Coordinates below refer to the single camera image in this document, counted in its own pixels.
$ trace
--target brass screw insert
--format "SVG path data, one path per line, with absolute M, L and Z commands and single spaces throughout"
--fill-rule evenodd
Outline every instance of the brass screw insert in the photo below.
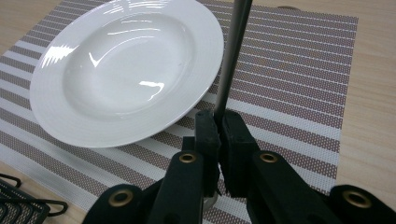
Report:
M 134 198 L 134 194 L 128 189 L 119 189 L 111 194 L 108 203 L 113 207 L 121 207 L 129 203 Z

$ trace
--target white plate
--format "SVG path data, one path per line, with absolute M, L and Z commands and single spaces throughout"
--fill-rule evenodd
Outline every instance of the white plate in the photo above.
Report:
M 115 147 L 181 119 L 219 71 L 223 34 L 194 0 L 119 0 L 68 25 L 34 71 L 30 103 L 53 137 Z

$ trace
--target gray striped placemat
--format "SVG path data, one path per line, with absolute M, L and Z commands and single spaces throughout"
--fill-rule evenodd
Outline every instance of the gray striped placemat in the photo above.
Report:
M 219 81 L 186 117 L 135 144 L 87 149 L 50 137 L 29 104 L 35 65 L 67 24 L 104 2 L 63 0 L 0 57 L 0 160 L 84 210 L 110 186 L 127 182 L 144 189 L 162 178 L 182 136 L 193 135 L 194 114 L 213 108 Z M 233 5 L 200 2 L 227 34 Z M 228 103 L 261 149 L 281 153 L 325 193 L 336 176 L 357 23 L 346 16 L 253 6 Z M 225 191 L 222 179 L 219 188 Z M 228 196 L 205 212 L 207 223 L 249 221 L 244 200 Z

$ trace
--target table surface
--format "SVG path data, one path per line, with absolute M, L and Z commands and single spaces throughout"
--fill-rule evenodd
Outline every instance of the table surface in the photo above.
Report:
M 0 1 L 0 55 L 60 2 Z M 396 210 L 396 2 L 254 0 L 253 4 L 359 18 L 336 183 L 366 189 Z M 21 189 L 37 198 L 63 200 L 2 162 L 0 171 L 21 178 Z M 49 217 L 46 223 L 80 223 L 84 216 L 84 211 L 71 204 L 65 215 Z

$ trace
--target metal rod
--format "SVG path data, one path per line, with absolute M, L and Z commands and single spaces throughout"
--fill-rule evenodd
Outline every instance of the metal rod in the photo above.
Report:
M 214 111 L 214 118 L 218 127 L 221 125 L 231 84 L 233 83 L 233 73 L 248 23 L 251 4 L 252 0 L 235 0 L 233 2 L 233 15 L 231 17 L 230 30 L 227 34 L 227 44 L 221 66 L 218 96 Z

